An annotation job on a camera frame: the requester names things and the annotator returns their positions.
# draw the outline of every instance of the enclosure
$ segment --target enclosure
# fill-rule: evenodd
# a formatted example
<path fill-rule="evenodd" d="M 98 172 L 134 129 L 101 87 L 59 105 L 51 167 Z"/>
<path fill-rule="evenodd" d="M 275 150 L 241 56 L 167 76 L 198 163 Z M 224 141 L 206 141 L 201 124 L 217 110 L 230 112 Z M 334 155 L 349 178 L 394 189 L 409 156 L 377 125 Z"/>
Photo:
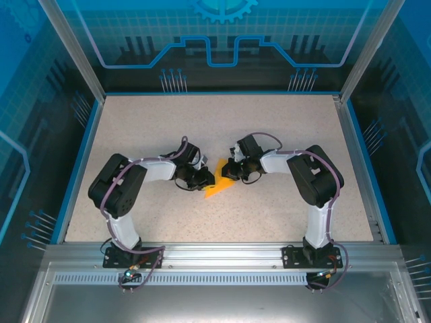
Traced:
<path fill-rule="evenodd" d="M 4 322 L 428 321 L 431 4 L 1 4 Z M 254 132 L 320 145 L 341 172 L 343 281 L 321 295 L 305 288 L 321 268 L 284 268 L 310 225 L 292 176 L 208 199 L 167 180 L 143 185 L 131 212 L 143 246 L 166 246 L 162 263 L 123 295 L 88 197 L 110 156 L 160 156 L 186 135 L 214 172 Z"/>

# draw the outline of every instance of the yellow object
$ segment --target yellow object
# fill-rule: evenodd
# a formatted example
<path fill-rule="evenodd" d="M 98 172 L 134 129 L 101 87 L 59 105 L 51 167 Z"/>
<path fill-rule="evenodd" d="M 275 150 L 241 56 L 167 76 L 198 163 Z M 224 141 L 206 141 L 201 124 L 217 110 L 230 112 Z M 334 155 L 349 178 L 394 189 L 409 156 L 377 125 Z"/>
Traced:
<path fill-rule="evenodd" d="M 204 188 L 205 198 L 213 196 L 214 194 L 217 194 L 218 192 L 221 192 L 235 184 L 234 180 L 222 177 L 222 168 L 227 163 L 228 161 L 226 159 L 219 159 L 217 168 L 214 172 L 215 185 L 207 186 Z"/>

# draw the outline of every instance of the beige tabletop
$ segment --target beige tabletop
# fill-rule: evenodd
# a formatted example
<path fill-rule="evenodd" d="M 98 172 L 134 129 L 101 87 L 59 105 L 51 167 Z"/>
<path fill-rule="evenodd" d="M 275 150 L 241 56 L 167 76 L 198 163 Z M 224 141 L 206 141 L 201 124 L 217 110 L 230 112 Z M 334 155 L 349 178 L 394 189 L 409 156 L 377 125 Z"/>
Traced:
<path fill-rule="evenodd" d="M 280 138 L 284 149 L 320 145 L 342 173 L 333 214 L 333 237 L 370 241 L 372 235 L 331 96 L 109 96 L 86 166 L 68 242 L 108 238 L 103 216 L 87 197 L 88 187 L 109 157 L 155 157 L 174 151 L 187 135 L 209 161 L 219 158 L 247 134 L 265 131 Z M 263 149 L 277 147 L 256 137 Z M 185 192 L 173 181 L 142 186 L 132 209 L 135 228 L 146 242 L 294 242 L 307 226 L 307 204 L 291 176 L 266 174 L 253 185 L 233 187 L 204 199 L 204 192 Z"/>

